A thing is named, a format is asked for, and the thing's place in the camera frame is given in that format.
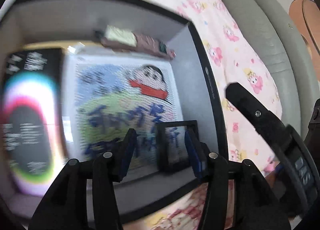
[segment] pink cartoon pattern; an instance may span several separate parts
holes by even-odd
[[[191,229],[196,230],[199,225],[205,198],[207,184],[202,184],[192,191],[190,198],[186,201],[186,207],[179,207],[174,212],[162,218],[155,224],[152,230]]]
[[[270,161],[270,163],[263,169],[263,171],[267,175],[267,174],[273,172],[275,170],[276,166],[277,166],[277,162]]]
[[[213,7],[217,10],[224,11],[226,9],[223,2],[214,2]]]
[[[186,11],[181,6],[177,7],[177,13],[184,18],[189,18]]]
[[[197,13],[201,13],[205,8],[206,4],[201,3],[201,2],[196,2],[193,0],[187,0],[188,4],[195,10]]]
[[[231,30],[231,28],[226,25],[223,27],[223,33],[226,36],[226,38],[229,39],[230,41],[232,42],[239,41],[239,37],[235,36],[235,33],[233,32],[233,30]]]
[[[221,66],[221,60],[222,60],[222,51],[219,47],[212,47],[210,44],[207,45],[207,53],[213,60],[213,62],[220,67]]]
[[[253,88],[253,91],[256,94],[259,94],[263,87],[262,77],[252,73],[250,74],[248,81],[250,82],[250,86]]]
[[[233,123],[232,132],[235,132],[235,133],[239,132],[239,123],[237,122]]]
[[[237,149],[230,151],[231,158],[230,161],[240,161],[240,153]]]
[[[239,27],[238,27],[238,25],[237,25],[237,23],[235,21],[233,21],[233,28],[239,29]]]

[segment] cartoon drawing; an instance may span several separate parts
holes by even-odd
[[[231,157],[230,157],[231,161],[240,161],[240,154],[237,149],[235,149],[234,151],[230,151],[230,154],[231,154]]]
[[[207,8],[206,3],[194,2],[192,0],[187,0],[189,5],[195,10],[197,13],[201,13],[204,9]]]
[[[274,86],[274,88],[275,88],[276,98],[277,98],[277,100],[279,101],[279,100],[280,100],[279,91],[278,91],[278,89],[277,89],[277,87],[276,87],[276,84],[273,84],[273,86]]]
[[[239,123],[234,122],[232,127],[233,132],[239,132]]]
[[[141,94],[165,100],[168,96],[161,70],[152,65],[145,65],[134,71],[135,79],[129,79],[132,87],[140,88]]]
[[[264,169],[263,171],[266,173],[266,174],[269,174],[271,172],[273,172],[275,170],[275,167],[276,167],[276,162],[274,161],[271,161]]]
[[[223,108],[225,108],[225,109],[227,109],[227,110],[230,110],[231,112],[235,111],[235,109],[236,109],[234,106],[232,106],[232,105],[230,104],[230,102],[229,102],[226,98],[224,98],[224,99],[221,101],[221,105],[222,105]]]
[[[233,21],[233,27],[234,27],[235,29],[239,29],[239,27],[238,27],[238,25],[237,25],[236,21]]]
[[[207,52],[210,55],[213,62],[220,67],[221,66],[221,60],[222,60],[222,51],[219,47],[214,48],[211,47],[210,44],[207,45]]]
[[[233,30],[229,26],[223,26],[223,32],[227,39],[229,39],[232,42],[239,41],[239,37],[235,36]]]
[[[190,200],[186,202],[188,204],[186,208],[181,207],[167,217],[162,218],[152,230],[197,229],[199,217],[204,208],[205,197],[205,191],[203,190],[199,190],[198,193],[193,193]]]
[[[216,8],[217,10],[223,10],[223,11],[226,9],[223,2],[214,2],[213,7]]]
[[[244,73],[246,74],[250,86],[256,94],[259,94],[263,87],[263,80],[261,76],[257,76],[251,69],[245,68]]]
[[[178,12],[178,14],[181,15],[183,18],[188,18],[187,13],[185,12],[185,10],[184,10],[181,6],[178,6],[178,7],[177,7],[177,12]]]

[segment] screw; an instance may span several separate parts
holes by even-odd
[[[70,166],[73,166],[73,165],[76,165],[77,162],[78,162],[77,159],[71,159],[70,161],[68,161],[68,164],[69,164]]]
[[[259,110],[257,110],[257,111],[254,113],[254,115],[255,115],[256,117],[260,117],[260,116],[261,116],[261,112],[260,112]]]
[[[112,157],[112,152],[106,152],[106,153],[104,153],[104,154],[103,154],[103,157],[105,157],[105,158],[110,158],[110,157]]]
[[[211,159],[216,159],[216,158],[218,158],[218,154],[217,153],[209,153],[209,157]]]

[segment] black clamp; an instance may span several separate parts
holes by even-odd
[[[285,125],[239,83],[226,88],[226,98],[248,119],[281,162],[300,203],[295,210],[305,214],[320,191],[316,165],[296,130]]]
[[[113,182],[126,176],[137,144],[137,133],[129,129],[124,140],[95,160],[71,159],[56,177],[31,222],[30,230],[90,229],[87,220],[86,187],[92,179],[92,198],[97,230],[122,229]]]
[[[185,129],[192,129],[197,139],[199,139],[198,125],[196,120],[190,121],[176,121],[176,122],[162,122],[156,124],[156,146],[157,146],[157,165],[161,172],[174,173],[190,166],[189,158],[178,157],[179,161],[170,162],[170,148],[175,148],[175,144],[170,141],[170,137],[166,129],[184,127]]]
[[[214,229],[224,229],[230,179],[234,180],[236,187],[232,229],[291,229],[287,215],[252,161],[226,161],[199,142],[192,130],[186,131],[185,144],[194,175],[201,182],[208,182],[199,230],[209,230],[213,226]]]

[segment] pink blanket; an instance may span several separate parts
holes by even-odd
[[[244,39],[223,2],[221,0],[145,1],[176,12],[192,20],[195,24],[206,49],[217,83],[227,130],[229,159],[242,161],[248,158],[254,161],[261,172],[272,171],[273,166],[270,163],[274,158],[274,153],[255,132],[252,125],[225,99],[224,89],[228,83],[235,81],[241,83],[266,108],[280,118],[282,109],[278,91],[267,68]],[[11,3],[12,0],[5,2],[4,7],[1,9],[0,17]],[[200,190],[197,191],[197,195],[201,197]],[[171,218],[166,221],[167,223],[170,222],[169,226],[163,225],[165,227],[163,228],[159,224],[155,224],[150,227],[154,229],[168,229],[169,227],[172,229],[172,218],[179,218],[180,223],[188,218],[187,221],[192,222],[187,224],[190,229],[196,227],[197,218],[201,214],[203,206],[201,205],[202,199],[198,197],[195,201],[194,196],[191,200],[195,205],[190,204],[190,211],[188,209],[180,209],[178,217],[177,215],[172,216],[173,213],[176,213],[173,211],[165,213],[168,218]]]

